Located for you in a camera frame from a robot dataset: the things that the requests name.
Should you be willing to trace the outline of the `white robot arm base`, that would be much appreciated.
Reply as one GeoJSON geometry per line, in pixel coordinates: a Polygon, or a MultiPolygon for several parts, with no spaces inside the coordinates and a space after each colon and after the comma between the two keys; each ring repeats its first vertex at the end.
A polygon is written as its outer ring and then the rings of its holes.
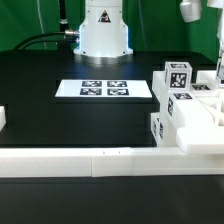
{"type": "Polygon", "coordinates": [[[118,64],[132,59],[123,0],[85,0],[85,19],[79,26],[75,59],[90,64],[118,64]]]}

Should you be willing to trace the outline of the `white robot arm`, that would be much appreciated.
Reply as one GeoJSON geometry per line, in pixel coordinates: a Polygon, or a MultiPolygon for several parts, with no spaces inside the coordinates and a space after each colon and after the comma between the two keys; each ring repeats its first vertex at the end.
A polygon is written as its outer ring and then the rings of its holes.
{"type": "MultiPolygon", "coordinates": [[[[224,0],[207,0],[207,6],[223,9],[224,0]]],[[[197,21],[201,18],[202,0],[182,0],[180,12],[185,23],[197,21]]]]}

